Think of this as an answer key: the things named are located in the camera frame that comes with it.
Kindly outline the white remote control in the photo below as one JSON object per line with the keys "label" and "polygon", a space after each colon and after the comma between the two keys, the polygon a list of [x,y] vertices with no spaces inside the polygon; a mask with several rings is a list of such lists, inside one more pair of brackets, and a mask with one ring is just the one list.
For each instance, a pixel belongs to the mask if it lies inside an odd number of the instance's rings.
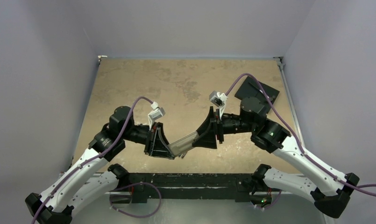
{"label": "white remote control", "polygon": [[197,132],[192,132],[188,134],[187,136],[170,143],[168,145],[171,153],[177,157],[181,156],[182,154],[185,154],[189,150],[193,149],[193,142],[199,137],[199,134]]}

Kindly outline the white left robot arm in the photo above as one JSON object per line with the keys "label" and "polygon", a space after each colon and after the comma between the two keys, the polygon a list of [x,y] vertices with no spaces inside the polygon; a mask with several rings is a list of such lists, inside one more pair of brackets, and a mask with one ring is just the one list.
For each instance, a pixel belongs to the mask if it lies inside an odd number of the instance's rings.
{"label": "white left robot arm", "polygon": [[150,156],[173,158],[163,125],[158,122],[164,115],[164,109],[154,102],[148,124],[136,125],[133,107],[116,108],[80,158],[54,184],[27,196],[32,223],[69,224],[80,210],[106,192],[126,191],[127,198],[133,199],[145,187],[153,188],[153,184],[135,179],[122,165],[111,161],[127,141],[143,144]]}

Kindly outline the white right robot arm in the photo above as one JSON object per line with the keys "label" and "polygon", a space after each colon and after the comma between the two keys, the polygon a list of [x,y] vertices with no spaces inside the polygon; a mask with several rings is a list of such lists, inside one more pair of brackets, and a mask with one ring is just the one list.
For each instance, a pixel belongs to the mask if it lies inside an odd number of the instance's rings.
{"label": "white right robot arm", "polygon": [[290,131],[267,118],[266,107],[255,97],[244,98],[239,115],[221,113],[211,108],[197,129],[193,147],[215,149],[224,135],[251,133],[251,141],[260,149],[291,164],[301,176],[281,172],[269,165],[260,165],[250,181],[242,184],[253,191],[266,187],[280,189],[312,202],[323,214],[339,218],[345,210],[359,177],[342,173],[326,165],[304,149]]}

